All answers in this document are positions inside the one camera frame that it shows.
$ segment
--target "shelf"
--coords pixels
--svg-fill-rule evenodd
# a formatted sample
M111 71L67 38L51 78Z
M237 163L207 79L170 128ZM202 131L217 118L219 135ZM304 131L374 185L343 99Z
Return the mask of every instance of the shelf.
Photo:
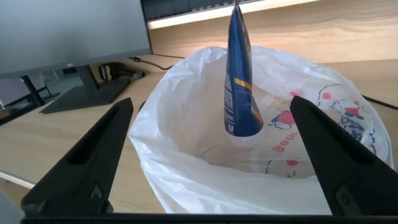
M275 9L278 7L293 6L297 4L303 4L308 2L315 2L321 0L262 0L254 2L242 2L240 8L242 13L256 12L266 9ZM230 16L233 6L220 6L214 7L207 10L201 10L197 12L190 12L187 14L172 16L164 19L157 19L148 22L148 29L159 29L163 27L176 26L180 24L186 24L189 22L198 22L208 19L215 19L224 16Z

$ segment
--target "black cable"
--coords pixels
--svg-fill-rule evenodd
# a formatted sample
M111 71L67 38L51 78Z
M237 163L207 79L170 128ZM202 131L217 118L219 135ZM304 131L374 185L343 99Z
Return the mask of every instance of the black cable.
M163 70L163 71L167 71L167 70L169 70L170 68L172 68L172 67L174 66L174 65L172 65L172 66L169 66L169 67L164 68L164 67L162 67L162 66L160 66L160 65L158 65L158 64L156 64L156 63L154 63L154 62L149 62L149 61L143 60L143 59L141 59L141 58L139 58L139 57L129 57L129 59L131 59L131 60L133 60L133 61L135 61L135 62L137 62L137 63L142 62L142 63L146 63L146 64L148 64L148 65L155 66L155 67L157 67L157 68L159 68L159 69L161 69L161 70Z
M368 100L368 101L370 101L370 102L377 103L377 104L379 104L379 105L382 105L382 106L385 106L385 107L388 107L388 108L390 108L390 109L393 109L393 110L397 110L397 111L398 111L398 106L394 106L394 105L391 105L391 104L389 104L389 103L385 103L385 102L383 102L383 101L376 100L376 99L370 98L370 97L365 96L365 95L362 95L362 96L363 96L363 98L365 98L365 100Z
M160 56L160 57L172 57L172 58L181 58L181 59L185 59L185 57L173 56L173 55L162 55L162 54L152 54L152 55L156 55L156 56Z

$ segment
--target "red lettering on bag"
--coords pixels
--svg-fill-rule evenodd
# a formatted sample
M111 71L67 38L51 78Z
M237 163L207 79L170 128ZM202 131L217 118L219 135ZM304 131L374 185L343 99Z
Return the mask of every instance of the red lettering on bag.
M277 152L283 152L283 151L285 151L285 148L282 147L282 146L287 146L287 145L289 145L289 141L293 140L296 134L298 134L298 133L292 133L292 134L288 135L288 136L285 138L287 141L286 141L286 140L282 140L282 141L279 143L278 146L274 146L272 149L275 150L275 151L277 151Z
M281 146L275 146L275 147L273 147L272 149L275 150L275 151L278 151L278 152L283 152L283 151L285 151L285 148L284 148L284 147L281 147Z

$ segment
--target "plastic bag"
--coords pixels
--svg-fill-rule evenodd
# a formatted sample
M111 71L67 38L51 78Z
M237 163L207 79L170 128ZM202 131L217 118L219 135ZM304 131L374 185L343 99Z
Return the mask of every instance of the plastic bag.
M225 65L221 47L176 64L129 132L166 212L330 214L289 111L294 95L318 105L392 167L380 117L347 78L264 47L252 47L253 96L264 127L252 144L236 146L224 129Z

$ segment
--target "blue tube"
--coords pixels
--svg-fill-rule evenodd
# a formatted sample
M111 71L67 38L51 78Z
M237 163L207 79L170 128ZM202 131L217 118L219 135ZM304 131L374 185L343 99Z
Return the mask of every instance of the blue tube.
M224 127L233 136L252 136L264 122L252 97L251 46L238 1L229 23L227 54Z

